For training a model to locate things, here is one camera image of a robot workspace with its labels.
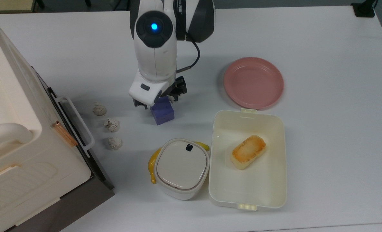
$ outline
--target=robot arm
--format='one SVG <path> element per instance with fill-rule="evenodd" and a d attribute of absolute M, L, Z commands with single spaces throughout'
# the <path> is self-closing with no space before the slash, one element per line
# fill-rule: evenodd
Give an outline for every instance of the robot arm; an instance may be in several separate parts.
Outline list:
<path fill-rule="evenodd" d="M 138 70 L 129 95 L 135 106 L 153 106 L 159 97 L 173 95 L 177 99 L 179 94 L 186 93 L 185 81 L 176 78 L 176 41 L 179 38 L 201 42 L 213 33 L 215 23 L 212 0 L 189 2 L 188 5 L 185 0 L 132 3 L 130 23 Z M 187 21 L 190 12 L 192 17 Z"/>

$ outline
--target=fake bread slice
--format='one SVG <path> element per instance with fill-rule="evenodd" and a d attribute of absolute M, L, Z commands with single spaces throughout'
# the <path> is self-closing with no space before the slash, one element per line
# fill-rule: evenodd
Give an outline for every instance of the fake bread slice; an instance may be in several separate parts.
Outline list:
<path fill-rule="evenodd" d="M 257 136 L 251 135 L 232 151 L 231 161 L 239 170 L 244 170 L 257 157 L 264 154 L 266 143 Z"/>

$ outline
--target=purple cube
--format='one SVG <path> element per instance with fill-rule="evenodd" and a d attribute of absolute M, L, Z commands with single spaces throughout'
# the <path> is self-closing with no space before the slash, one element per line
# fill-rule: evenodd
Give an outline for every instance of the purple cube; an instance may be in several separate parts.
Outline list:
<path fill-rule="evenodd" d="M 154 106 L 151 107 L 151 113 L 157 125 L 161 125 L 175 118 L 168 96 L 160 97 Z"/>

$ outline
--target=white table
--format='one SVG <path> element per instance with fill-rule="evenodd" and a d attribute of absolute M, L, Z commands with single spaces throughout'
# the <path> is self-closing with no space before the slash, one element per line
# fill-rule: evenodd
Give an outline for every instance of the white table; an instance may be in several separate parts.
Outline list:
<path fill-rule="evenodd" d="M 304 229 L 282 229 L 277 232 L 382 232 L 382 224 L 331 226 Z"/>
<path fill-rule="evenodd" d="M 176 119 L 156 126 L 128 89 L 137 63 L 129 12 L 0 15 L 0 26 L 57 94 L 72 98 L 97 140 L 94 152 L 116 195 L 65 232 L 257 231 L 382 223 L 382 28 L 350 6 L 217 10 L 201 59 L 183 73 L 188 93 Z M 178 67 L 195 59 L 179 43 Z M 260 113 L 285 123 L 288 200 L 279 209 L 216 207 L 208 181 L 190 201 L 152 185 L 151 154 L 172 138 L 210 144 L 219 110 L 239 110 L 223 89 L 232 61 L 256 56 L 282 73 L 279 102 Z M 93 102 L 108 113 L 92 114 Z M 106 133 L 107 117 L 121 131 Z M 119 151 L 105 138 L 120 136 Z"/>

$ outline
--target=pink plate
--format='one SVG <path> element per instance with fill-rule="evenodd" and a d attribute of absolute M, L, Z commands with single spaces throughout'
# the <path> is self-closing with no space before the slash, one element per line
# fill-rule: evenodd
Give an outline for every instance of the pink plate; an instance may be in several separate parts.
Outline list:
<path fill-rule="evenodd" d="M 245 57 L 228 67 L 224 85 L 229 97 L 238 105 L 259 110 L 270 107 L 281 97 L 284 80 L 272 63 Z"/>

